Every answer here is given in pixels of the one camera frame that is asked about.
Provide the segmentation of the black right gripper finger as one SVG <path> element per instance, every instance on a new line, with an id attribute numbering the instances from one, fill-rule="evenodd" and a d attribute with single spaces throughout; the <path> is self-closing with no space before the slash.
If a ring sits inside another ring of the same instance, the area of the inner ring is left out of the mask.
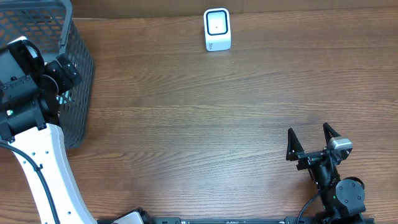
<path id="1" fill-rule="evenodd" d="M 337 140 L 339 140 L 340 135 L 328 124 L 323 124 L 323 132 L 325 135 L 325 141 L 327 146 L 336 146 Z"/>
<path id="2" fill-rule="evenodd" d="M 302 154 L 304 154 L 303 147 L 300 141 L 298 140 L 295 131 L 292 128 L 289 128 L 286 160 L 287 161 L 299 160 Z"/>

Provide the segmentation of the teal tissue packet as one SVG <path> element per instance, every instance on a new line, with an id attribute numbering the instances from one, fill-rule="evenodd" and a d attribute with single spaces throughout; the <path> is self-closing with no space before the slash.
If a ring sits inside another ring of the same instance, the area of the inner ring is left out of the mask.
<path id="1" fill-rule="evenodd" d="M 70 92 L 67 91 L 67 92 L 57 96 L 57 100 L 60 105 L 69 103 L 72 100 L 72 98 L 70 96 Z"/>

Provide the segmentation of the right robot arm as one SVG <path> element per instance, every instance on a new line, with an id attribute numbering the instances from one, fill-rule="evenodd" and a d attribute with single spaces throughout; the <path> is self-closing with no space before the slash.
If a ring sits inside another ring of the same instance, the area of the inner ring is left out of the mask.
<path id="1" fill-rule="evenodd" d="M 297 170 L 307 170 L 317 187 L 317 193 L 302 207 L 296 222 L 300 223 L 308 206 L 320 198 L 324 211 L 317 213 L 312 223 L 365 223 L 364 182 L 357 177 L 341 179 L 336 168 L 351 154 L 353 143 L 328 123 L 323 124 L 323 132 L 326 146 L 321 151 L 306 153 L 295 131 L 287 131 L 286 159 L 297 161 Z"/>

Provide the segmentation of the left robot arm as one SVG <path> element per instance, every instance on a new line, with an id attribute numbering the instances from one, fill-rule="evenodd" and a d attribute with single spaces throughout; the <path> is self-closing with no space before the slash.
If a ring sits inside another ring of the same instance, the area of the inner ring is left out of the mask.
<path id="1" fill-rule="evenodd" d="M 42 223 L 96 223 L 85 205 L 59 125 L 59 98 L 81 83 L 65 54 L 46 63 L 21 36 L 1 47 L 1 147 L 24 171 Z"/>

